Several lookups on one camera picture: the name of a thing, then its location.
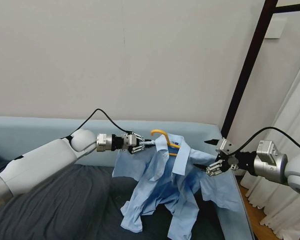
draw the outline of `hanger hook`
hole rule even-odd
[[[155,133],[158,133],[158,134],[162,134],[162,135],[164,135],[164,137],[165,137],[165,140],[166,140],[166,142],[167,142],[167,144],[168,144],[168,146],[170,146],[170,140],[169,140],[169,137],[168,137],[168,134],[165,132],[165,131],[163,131],[163,130],[160,130],[160,129],[153,129],[152,131],[151,131],[151,136],[153,136]]]

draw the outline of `black cable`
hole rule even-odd
[[[123,132],[125,132],[125,133],[129,133],[127,130],[124,130],[123,128],[121,128],[121,127],[119,127],[109,116],[108,116],[108,114],[106,114],[106,112],[105,111],[103,111],[101,108],[97,108],[96,110],[94,110],[93,111],[93,113],[75,130],[75,131],[77,131],[77,130],[79,130],[83,125],[85,125],[85,123],[96,113],[96,111],[101,111],[101,112],[103,112],[103,114],[109,119],[109,121],[113,124],[113,125],[115,125],[118,129],[120,129],[121,131],[123,131]]]
[[[267,126],[267,127],[264,127],[262,129],[260,129],[259,131],[257,131],[255,134],[252,135],[252,137],[250,137],[248,139],[248,141],[246,141],[241,147],[239,147],[237,150],[235,150],[234,152],[228,154],[227,156],[230,157],[232,155],[235,155],[236,153],[240,152],[242,149],[244,149],[245,146],[247,146],[258,134],[260,134],[261,132],[265,131],[265,130],[268,130],[268,129],[273,129],[273,130],[276,130],[280,133],[282,133],[283,135],[285,135],[288,139],[290,139],[295,145],[297,145],[299,148],[300,148],[300,144],[297,143],[296,140],[294,140],[291,136],[289,136],[287,133],[285,133],[284,131],[280,130],[279,128],[276,128],[274,126]]]

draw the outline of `shirt collar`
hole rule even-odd
[[[175,144],[180,145],[180,149],[174,160],[172,173],[184,176],[186,173],[186,166],[187,166],[187,161],[189,158],[191,148],[186,143],[183,136],[173,135],[168,133],[168,137],[170,142],[174,142]],[[168,144],[164,135],[161,135],[155,140],[155,147],[157,152],[160,150],[168,151]]]

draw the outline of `dark gray bedsheet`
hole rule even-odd
[[[6,162],[0,162],[0,169]],[[120,208],[137,182],[112,178],[111,167],[72,165],[31,192],[0,206],[0,240],[163,240],[167,239],[170,212],[160,205],[142,216],[143,231],[120,227]],[[192,239],[224,239],[210,201],[196,195],[200,211]]]

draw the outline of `wooden floor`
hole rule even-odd
[[[246,211],[250,218],[250,223],[252,225],[254,234],[257,236],[259,240],[278,240],[279,238],[276,237],[276,235],[272,232],[270,228],[267,226],[262,226],[259,224],[259,222],[266,216],[264,214],[264,211],[253,207],[249,202],[248,199],[245,197],[245,194],[247,193],[248,189],[244,188],[239,184],[239,188],[241,191],[241,195],[243,197],[244,205],[246,208]]]

